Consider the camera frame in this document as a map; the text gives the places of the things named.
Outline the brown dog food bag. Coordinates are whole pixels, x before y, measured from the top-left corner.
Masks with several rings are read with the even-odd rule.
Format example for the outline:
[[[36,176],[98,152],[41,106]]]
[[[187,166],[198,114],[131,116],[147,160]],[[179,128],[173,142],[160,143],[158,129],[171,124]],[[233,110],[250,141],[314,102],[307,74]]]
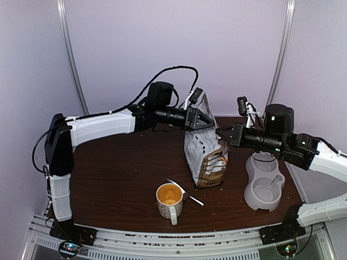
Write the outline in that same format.
[[[198,189],[204,189],[223,183],[229,148],[216,134],[219,126],[211,113],[206,94],[202,94],[195,107],[214,122],[212,127],[186,131],[184,136],[184,153],[192,179]]]

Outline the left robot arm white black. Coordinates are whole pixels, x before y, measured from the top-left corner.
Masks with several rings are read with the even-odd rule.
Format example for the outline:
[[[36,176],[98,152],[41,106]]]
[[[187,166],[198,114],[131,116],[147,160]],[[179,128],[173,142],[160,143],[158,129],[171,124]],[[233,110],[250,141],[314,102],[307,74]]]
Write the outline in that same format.
[[[73,147],[94,139],[117,134],[145,131],[157,124],[172,125],[185,131],[213,127],[211,115],[198,108],[170,106],[174,86],[157,81],[149,84],[149,91],[140,103],[127,105],[120,111],[110,111],[81,117],[55,114],[50,133],[44,143],[51,201],[57,232],[67,241],[78,236],[70,206],[70,177],[74,168]]]

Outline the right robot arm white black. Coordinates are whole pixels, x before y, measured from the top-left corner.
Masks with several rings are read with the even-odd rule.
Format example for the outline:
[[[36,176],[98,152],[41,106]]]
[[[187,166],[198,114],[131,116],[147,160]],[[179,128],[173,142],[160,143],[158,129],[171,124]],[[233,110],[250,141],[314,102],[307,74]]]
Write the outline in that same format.
[[[325,139],[305,133],[294,133],[294,110],[282,104],[273,103],[265,108],[263,129],[248,128],[243,123],[219,127],[216,134],[228,146],[251,148],[257,152],[268,152],[303,170],[325,173],[346,181],[346,154],[335,149]],[[299,226],[346,217],[346,195],[327,199],[314,204],[291,206],[278,235],[291,238]]]

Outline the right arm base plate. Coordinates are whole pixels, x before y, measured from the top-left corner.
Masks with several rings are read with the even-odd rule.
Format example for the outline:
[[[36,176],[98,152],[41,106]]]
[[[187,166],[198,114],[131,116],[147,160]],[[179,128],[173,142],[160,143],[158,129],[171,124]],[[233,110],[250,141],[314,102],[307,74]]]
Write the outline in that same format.
[[[295,240],[299,236],[306,234],[304,227],[293,225],[273,225],[262,227],[259,230],[263,245],[279,243],[287,240]]]

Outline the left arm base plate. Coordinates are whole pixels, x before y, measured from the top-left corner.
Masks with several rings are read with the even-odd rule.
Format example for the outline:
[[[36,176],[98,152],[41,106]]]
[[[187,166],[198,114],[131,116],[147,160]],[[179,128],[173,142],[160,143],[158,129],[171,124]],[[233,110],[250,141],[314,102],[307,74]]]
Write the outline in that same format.
[[[77,245],[93,246],[97,230],[90,227],[78,226],[72,220],[64,222],[55,221],[50,228],[49,235]]]

